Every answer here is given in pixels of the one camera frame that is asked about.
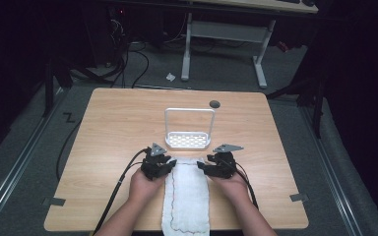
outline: white towel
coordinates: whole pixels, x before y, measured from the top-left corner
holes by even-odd
[[[165,236],[210,235],[207,177],[198,168],[202,158],[177,157],[165,179],[161,228]]]

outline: white dish rack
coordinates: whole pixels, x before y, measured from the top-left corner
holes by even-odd
[[[169,131],[168,115],[170,112],[203,112],[211,113],[211,123],[208,133],[202,131]],[[198,108],[167,108],[164,111],[165,142],[170,148],[205,149],[211,142],[211,132],[214,126],[215,110]]]

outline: gray carpet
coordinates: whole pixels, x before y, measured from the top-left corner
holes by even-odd
[[[297,68],[305,48],[282,53],[270,47],[265,55],[263,67],[268,78],[266,90],[258,88],[255,72],[249,57],[239,57],[228,53],[227,48],[213,48],[212,51],[194,52],[191,66],[191,79],[181,82],[182,49],[165,48],[163,50],[147,47],[142,50],[150,60],[150,66],[138,81],[139,86],[154,86],[182,89],[240,90],[272,92],[288,85]],[[144,71],[146,59],[138,53],[130,52],[125,70],[125,84],[130,87],[133,81]],[[99,68],[98,73],[108,69]],[[165,79],[168,73],[177,78],[170,82]],[[48,206],[42,206],[44,197],[52,197],[57,188],[56,162],[64,140],[76,123],[66,122],[67,115],[78,122],[86,109],[94,88],[100,87],[94,82],[76,80],[60,103],[47,129],[35,146],[32,158],[22,178],[14,189],[8,202],[0,213],[0,235],[89,235],[88,232],[46,232],[43,222]],[[11,132],[0,147],[0,184],[5,179],[12,165],[40,120],[43,112],[43,89],[40,90],[20,117],[13,124]],[[283,147],[292,169],[299,192],[307,194],[309,201],[304,203],[309,218],[309,226],[303,230],[278,230],[279,235],[348,235],[341,213],[333,198],[332,190],[324,175],[320,153],[308,131],[308,125],[300,109],[290,98],[270,101]],[[335,125],[325,104],[322,120],[323,144],[333,159],[339,179],[345,186],[346,194],[351,199],[356,218],[360,221],[364,235],[378,235],[378,212],[370,196],[362,185],[358,174],[350,163]],[[60,171],[66,161],[74,137],[70,139],[62,153]],[[235,235],[218,233],[217,235]]]

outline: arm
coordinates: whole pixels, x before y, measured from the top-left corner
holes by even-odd
[[[246,236],[277,235],[269,225],[262,213],[251,203],[248,196],[247,185],[235,173],[229,179],[210,177],[228,197],[235,207],[241,229]]]
[[[96,236],[131,235],[138,216],[164,183],[165,177],[150,181],[139,168],[131,177],[128,200],[102,225]]]

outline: human hand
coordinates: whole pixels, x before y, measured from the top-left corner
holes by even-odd
[[[145,205],[156,194],[159,187],[164,183],[167,175],[149,180],[141,168],[131,177],[128,201]]]
[[[250,201],[250,198],[248,197],[247,184],[238,173],[234,173],[234,175],[229,179],[222,179],[212,176],[208,177],[220,187],[222,192],[233,204],[239,201]]]

